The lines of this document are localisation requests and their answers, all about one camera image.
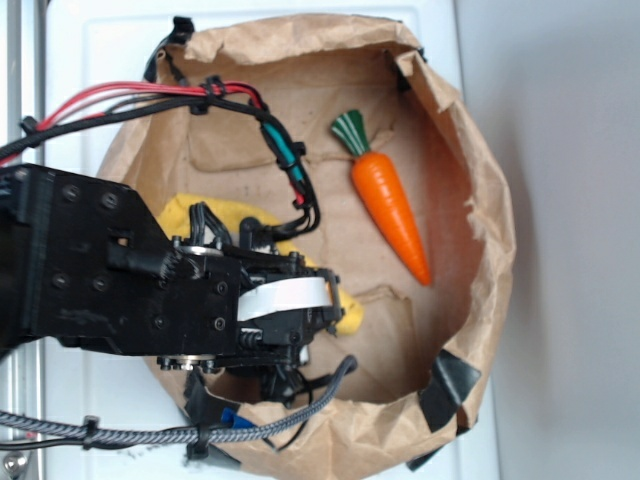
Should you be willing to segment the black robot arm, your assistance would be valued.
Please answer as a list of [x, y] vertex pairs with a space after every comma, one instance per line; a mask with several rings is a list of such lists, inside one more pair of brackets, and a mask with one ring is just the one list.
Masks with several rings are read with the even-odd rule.
[[338, 277], [281, 255], [253, 217], [233, 238], [204, 202], [168, 236], [140, 195], [38, 165], [1, 172], [1, 351], [68, 348], [156, 359], [163, 370], [254, 376], [267, 401], [304, 391], [300, 368], [344, 316]]

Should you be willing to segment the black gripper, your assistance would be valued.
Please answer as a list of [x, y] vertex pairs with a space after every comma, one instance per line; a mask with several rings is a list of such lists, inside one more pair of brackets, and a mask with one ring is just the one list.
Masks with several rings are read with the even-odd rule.
[[329, 269], [309, 266], [296, 251], [281, 255], [276, 243], [295, 233], [282, 225], [246, 217], [234, 243], [204, 202], [189, 207], [189, 221], [191, 246], [212, 247], [241, 264], [239, 353], [221, 367], [232, 375], [257, 379], [263, 401], [291, 405], [298, 395], [310, 395], [313, 387], [300, 368], [309, 361], [308, 345], [316, 333], [333, 332], [344, 316], [339, 278]]

